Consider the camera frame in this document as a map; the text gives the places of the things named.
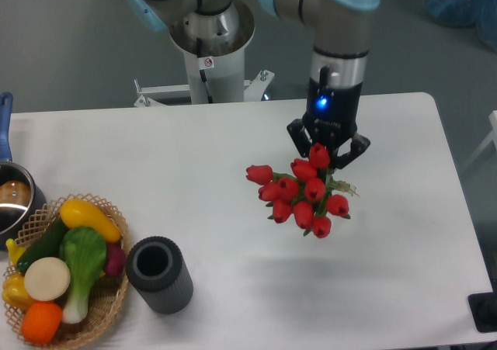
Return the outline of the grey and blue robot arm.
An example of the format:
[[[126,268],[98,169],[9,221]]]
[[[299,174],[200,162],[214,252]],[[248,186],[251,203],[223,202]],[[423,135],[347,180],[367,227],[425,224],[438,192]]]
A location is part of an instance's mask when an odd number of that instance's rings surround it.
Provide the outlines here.
[[[299,154],[328,150],[329,167],[346,167],[370,146],[356,113],[380,0],[259,0],[271,15],[314,30],[305,114],[288,125]],[[245,48],[255,20],[241,0],[127,0],[149,30],[167,30],[182,51],[194,104],[245,99]]]

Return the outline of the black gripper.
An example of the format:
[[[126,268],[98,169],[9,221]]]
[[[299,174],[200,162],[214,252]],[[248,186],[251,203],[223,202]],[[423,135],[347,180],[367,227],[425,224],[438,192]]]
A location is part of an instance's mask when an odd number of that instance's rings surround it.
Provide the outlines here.
[[[370,146],[370,140],[357,131],[356,113],[362,91],[362,83],[352,88],[319,89],[319,84],[309,79],[307,107],[301,119],[287,125],[287,132],[299,155],[307,158],[314,143],[331,147],[330,133],[335,134],[329,168],[343,169],[355,161]],[[339,155],[338,147],[351,138],[349,151]]]

